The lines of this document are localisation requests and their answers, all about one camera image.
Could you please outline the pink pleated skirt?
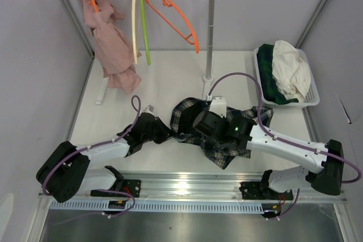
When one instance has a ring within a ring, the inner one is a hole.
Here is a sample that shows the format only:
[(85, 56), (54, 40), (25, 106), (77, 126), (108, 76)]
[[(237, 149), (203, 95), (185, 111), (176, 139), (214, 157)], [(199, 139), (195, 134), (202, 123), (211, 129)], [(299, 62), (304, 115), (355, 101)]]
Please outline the pink pleated skirt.
[(124, 13), (112, 6), (109, 0), (82, 0), (86, 26), (92, 29), (95, 57), (108, 79), (109, 88), (119, 88), (131, 94), (141, 83), (134, 67), (133, 45), (116, 22), (125, 18)]

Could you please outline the cream plastic hanger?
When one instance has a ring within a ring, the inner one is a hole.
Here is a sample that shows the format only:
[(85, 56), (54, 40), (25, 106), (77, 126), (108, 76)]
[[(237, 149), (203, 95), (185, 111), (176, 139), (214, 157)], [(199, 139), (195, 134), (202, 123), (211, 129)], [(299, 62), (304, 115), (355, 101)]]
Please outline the cream plastic hanger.
[(134, 64), (137, 65), (139, 51), (138, 51), (137, 24), (136, 24), (136, 0), (132, 0), (131, 22), (132, 22), (133, 60)]

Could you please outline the plaid green white skirt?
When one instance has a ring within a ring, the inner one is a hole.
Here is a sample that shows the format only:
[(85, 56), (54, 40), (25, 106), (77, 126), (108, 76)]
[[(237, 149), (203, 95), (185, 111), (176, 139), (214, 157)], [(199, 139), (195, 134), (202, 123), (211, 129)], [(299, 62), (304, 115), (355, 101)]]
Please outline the plaid green white skirt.
[(221, 169), (237, 156), (249, 158), (249, 133), (258, 123), (258, 114), (264, 126), (269, 126), (275, 110), (257, 107), (241, 111), (226, 108), (226, 117), (210, 111), (210, 102), (186, 98), (172, 110), (170, 128), (180, 143), (200, 146), (204, 155)]

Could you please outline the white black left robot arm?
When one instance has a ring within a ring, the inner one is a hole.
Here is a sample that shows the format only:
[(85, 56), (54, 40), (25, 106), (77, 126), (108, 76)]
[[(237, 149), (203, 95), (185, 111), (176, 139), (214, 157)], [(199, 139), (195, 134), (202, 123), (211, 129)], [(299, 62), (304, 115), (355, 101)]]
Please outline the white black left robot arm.
[(36, 174), (45, 195), (63, 203), (76, 194), (93, 197), (138, 197), (138, 192), (107, 161), (126, 158), (138, 152), (144, 143), (161, 144), (175, 133), (159, 117), (141, 113), (115, 138), (77, 147), (69, 141), (60, 143)]

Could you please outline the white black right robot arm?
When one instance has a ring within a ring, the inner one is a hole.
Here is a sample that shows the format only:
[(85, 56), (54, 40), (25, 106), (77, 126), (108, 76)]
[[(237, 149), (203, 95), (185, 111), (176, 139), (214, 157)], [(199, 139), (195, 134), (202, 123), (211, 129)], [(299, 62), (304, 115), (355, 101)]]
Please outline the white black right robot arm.
[(201, 112), (193, 128), (223, 148), (248, 149), (265, 152), (297, 164), (296, 167), (267, 170), (259, 184), (260, 194), (267, 199), (292, 189), (313, 188), (319, 193), (338, 196), (343, 179), (342, 147), (338, 141), (327, 144), (307, 143), (281, 135), (270, 136), (265, 127), (244, 117), (227, 120), (213, 112)]

